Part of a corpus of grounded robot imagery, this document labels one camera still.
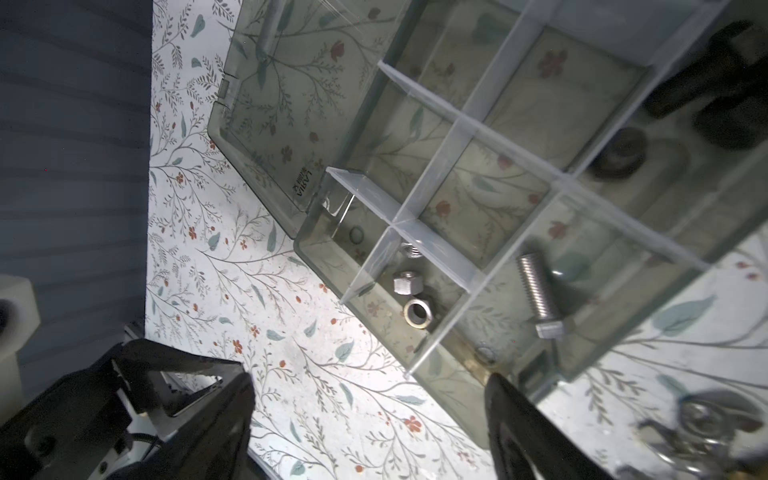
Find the black hex bolt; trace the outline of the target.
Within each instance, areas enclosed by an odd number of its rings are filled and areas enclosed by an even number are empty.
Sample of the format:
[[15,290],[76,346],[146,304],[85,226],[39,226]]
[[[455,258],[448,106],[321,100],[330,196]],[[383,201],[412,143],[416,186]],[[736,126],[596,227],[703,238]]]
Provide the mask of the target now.
[[622,128],[605,145],[588,170],[600,180],[624,180],[646,161],[648,137],[638,128]]

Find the silver hex bolt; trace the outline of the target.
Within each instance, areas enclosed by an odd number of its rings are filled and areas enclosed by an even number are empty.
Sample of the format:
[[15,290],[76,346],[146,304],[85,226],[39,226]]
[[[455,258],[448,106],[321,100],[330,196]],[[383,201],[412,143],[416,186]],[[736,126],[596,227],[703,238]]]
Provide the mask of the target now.
[[564,316],[557,306],[543,257],[537,252],[520,255],[516,264],[541,339],[561,338],[567,333]]

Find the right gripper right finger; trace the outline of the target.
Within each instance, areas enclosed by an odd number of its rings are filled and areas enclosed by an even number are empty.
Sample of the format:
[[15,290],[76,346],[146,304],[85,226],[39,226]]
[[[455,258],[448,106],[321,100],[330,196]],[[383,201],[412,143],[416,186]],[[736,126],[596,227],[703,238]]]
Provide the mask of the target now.
[[489,446],[499,479],[609,479],[504,376],[484,390]]

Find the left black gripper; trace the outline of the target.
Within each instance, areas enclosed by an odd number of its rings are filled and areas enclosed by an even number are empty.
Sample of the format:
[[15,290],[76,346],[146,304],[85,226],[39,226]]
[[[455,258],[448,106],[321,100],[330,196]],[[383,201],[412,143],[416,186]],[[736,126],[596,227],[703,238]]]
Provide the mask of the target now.
[[[202,410],[244,373],[241,363],[147,339],[116,354],[133,407],[152,417]],[[3,479],[104,479],[130,453],[132,417],[110,360],[64,376],[1,427]]]

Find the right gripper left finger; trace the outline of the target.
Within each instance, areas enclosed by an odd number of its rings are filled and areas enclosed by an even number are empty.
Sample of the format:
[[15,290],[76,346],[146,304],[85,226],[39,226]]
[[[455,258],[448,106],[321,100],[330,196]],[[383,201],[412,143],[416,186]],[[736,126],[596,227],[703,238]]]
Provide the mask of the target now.
[[143,462],[112,479],[237,479],[244,471],[255,395],[249,375],[227,383],[189,422]]

